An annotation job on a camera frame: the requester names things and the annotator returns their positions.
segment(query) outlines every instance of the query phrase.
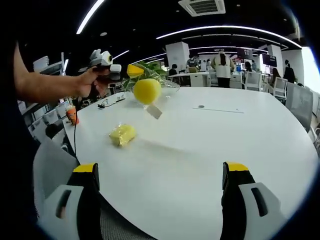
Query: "ceiling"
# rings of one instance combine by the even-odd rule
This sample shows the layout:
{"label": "ceiling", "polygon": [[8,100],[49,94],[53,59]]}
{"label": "ceiling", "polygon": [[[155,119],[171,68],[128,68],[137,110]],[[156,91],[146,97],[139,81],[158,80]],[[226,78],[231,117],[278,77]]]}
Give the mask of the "ceiling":
{"label": "ceiling", "polygon": [[[187,43],[190,48],[259,48],[271,44],[270,41],[273,41],[272,44],[279,43],[282,45],[281,48],[297,48],[277,36],[233,28],[201,29],[156,39],[180,30],[216,25],[257,28],[281,36],[295,32],[290,15],[276,4],[279,1],[224,0],[225,14],[198,17],[190,16],[178,1],[105,0],[82,33],[77,35],[80,23],[96,0],[77,0],[77,4],[74,4],[74,1],[47,0],[46,4],[36,8],[36,16],[41,14],[42,17],[28,26],[30,31],[24,39],[24,47],[22,46],[23,52],[26,53],[24,59],[27,58],[25,62],[30,68],[34,60],[44,55],[48,55],[50,60],[54,61],[59,60],[60,52],[64,52],[69,59],[67,74],[75,75],[79,68],[88,64],[89,56],[94,49],[108,50],[113,56],[129,50],[115,60],[126,65],[162,54],[166,44],[180,41]],[[206,48],[190,52],[198,54],[213,50]],[[228,48],[226,51],[236,52],[236,49]]]}

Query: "monitor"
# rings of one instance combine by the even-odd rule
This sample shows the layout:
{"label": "monitor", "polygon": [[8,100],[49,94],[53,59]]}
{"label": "monitor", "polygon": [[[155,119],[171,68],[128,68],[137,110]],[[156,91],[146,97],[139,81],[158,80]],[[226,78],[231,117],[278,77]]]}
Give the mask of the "monitor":
{"label": "monitor", "polygon": [[238,48],[236,50],[239,59],[253,59],[252,50],[245,48]]}
{"label": "monitor", "polygon": [[262,54],[262,62],[265,65],[277,67],[277,58],[268,54]]}

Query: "hand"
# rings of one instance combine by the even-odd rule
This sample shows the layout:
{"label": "hand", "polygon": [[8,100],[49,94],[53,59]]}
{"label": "hand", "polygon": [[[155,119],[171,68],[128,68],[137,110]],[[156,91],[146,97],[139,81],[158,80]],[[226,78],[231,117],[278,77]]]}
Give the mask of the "hand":
{"label": "hand", "polygon": [[77,80],[77,89],[78,89],[78,95],[80,97],[88,97],[91,91],[91,85],[92,83],[95,85],[95,88],[99,92],[101,96],[105,95],[105,88],[108,87],[108,83],[102,83],[100,81],[97,81],[98,76],[107,76],[109,75],[110,71],[108,69],[105,69],[103,71],[94,71],[96,67],[89,68],[86,72],[82,73],[80,76],[78,76]]}

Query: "small sticker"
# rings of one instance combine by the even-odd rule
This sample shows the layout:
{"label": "small sticker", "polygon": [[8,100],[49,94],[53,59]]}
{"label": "small sticker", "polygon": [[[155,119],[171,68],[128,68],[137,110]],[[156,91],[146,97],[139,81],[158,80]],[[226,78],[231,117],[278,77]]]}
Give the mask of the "small sticker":
{"label": "small sticker", "polygon": [[151,115],[153,116],[155,119],[159,119],[161,114],[162,114],[162,111],[160,111],[159,108],[157,108],[155,105],[153,104],[150,104],[147,108],[146,108],[146,111]]}

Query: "yellow ball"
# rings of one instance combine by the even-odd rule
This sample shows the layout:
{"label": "yellow ball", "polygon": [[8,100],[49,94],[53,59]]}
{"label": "yellow ball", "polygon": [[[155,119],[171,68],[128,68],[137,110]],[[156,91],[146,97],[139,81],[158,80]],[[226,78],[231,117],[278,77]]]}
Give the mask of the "yellow ball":
{"label": "yellow ball", "polygon": [[153,78],[142,79],[135,83],[133,94],[139,102],[149,105],[160,96],[161,85]]}

